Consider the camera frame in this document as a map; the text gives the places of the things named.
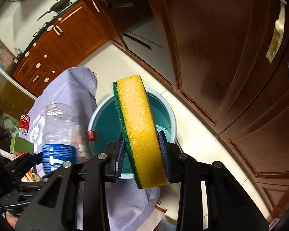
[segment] plastic bottle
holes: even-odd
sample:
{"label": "plastic bottle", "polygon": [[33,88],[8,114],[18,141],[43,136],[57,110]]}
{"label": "plastic bottle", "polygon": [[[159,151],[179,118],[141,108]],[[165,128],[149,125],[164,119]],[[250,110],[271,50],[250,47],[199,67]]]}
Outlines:
{"label": "plastic bottle", "polygon": [[77,163],[76,112],[69,105],[50,104],[46,109],[43,134],[43,165],[45,173],[57,169],[65,161]]}

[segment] bucket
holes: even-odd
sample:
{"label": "bucket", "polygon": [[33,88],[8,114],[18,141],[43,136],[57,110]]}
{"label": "bucket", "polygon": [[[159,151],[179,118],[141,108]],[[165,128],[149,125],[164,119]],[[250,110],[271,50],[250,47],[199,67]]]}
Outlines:
{"label": "bucket", "polygon": [[[157,131],[164,130],[167,141],[174,143],[176,140],[176,119],[170,105],[156,91],[148,88],[145,90],[148,93]],[[89,142],[93,156],[104,152],[108,144],[118,141],[121,130],[113,95],[106,97],[94,111],[88,126],[88,131],[91,130],[96,131],[98,135],[97,141]],[[133,178],[127,155],[124,159],[120,178]]]}

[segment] sponge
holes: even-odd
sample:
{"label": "sponge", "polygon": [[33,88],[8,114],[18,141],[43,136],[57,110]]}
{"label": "sponge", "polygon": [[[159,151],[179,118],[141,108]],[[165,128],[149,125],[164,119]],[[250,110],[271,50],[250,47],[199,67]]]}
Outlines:
{"label": "sponge", "polygon": [[137,187],[166,184],[156,125],[140,75],[114,82],[113,92]]}

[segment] purple tablecloth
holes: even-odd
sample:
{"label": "purple tablecloth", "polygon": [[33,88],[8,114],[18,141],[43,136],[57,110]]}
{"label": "purple tablecloth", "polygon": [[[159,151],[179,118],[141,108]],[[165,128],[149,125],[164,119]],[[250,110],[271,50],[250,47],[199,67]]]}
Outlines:
{"label": "purple tablecloth", "polygon": [[[87,134],[90,118],[96,109],[95,93],[97,79],[86,67],[74,67],[62,72],[53,80],[43,94],[37,98],[29,111],[30,125],[27,135],[19,136],[34,143],[36,153],[42,152],[42,136],[45,125],[45,111],[50,103],[64,103],[77,112],[80,133]],[[37,166],[37,173],[45,175],[43,165]],[[159,198],[158,187],[138,189],[134,180],[120,180],[106,187],[109,224],[112,231],[135,231],[149,217]],[[82,228],[82,202],[79,200],[77,227]]]}

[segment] silver bolt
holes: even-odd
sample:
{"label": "silver bolt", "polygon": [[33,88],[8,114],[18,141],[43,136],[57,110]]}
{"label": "silver bolt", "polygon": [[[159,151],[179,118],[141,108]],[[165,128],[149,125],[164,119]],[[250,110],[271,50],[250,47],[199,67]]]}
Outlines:
{"label": "silver bolt", "polygon": [[187,154],[184,154],[184,153],[179,154],[179,158],[180,158],[181,160],[186,160],[186,159],[187,159]]}
{"label": "silver bolt", "polygon": [[100,160],[104,160],[104,159],[106,159],[106,157],[107,157],[107,154],[105,154],[105,153],[100,153],[100,154],[97,156],[97,158],[99,158]]}
{"label": "silver bolt", "polygon": [[221,168],[223,166],[223,164],[220,161],[216,161],[214,163],[214,166],[217,167],[217,168]]}
{"label": "silver bolt", "polygon": [[64,167],[64,168],[68,168],[68,167],[70,167],[70,166],[72,166],[72,163],[71,163],[70,161],[65,161],[65,162],[63,163],[63,167]]}

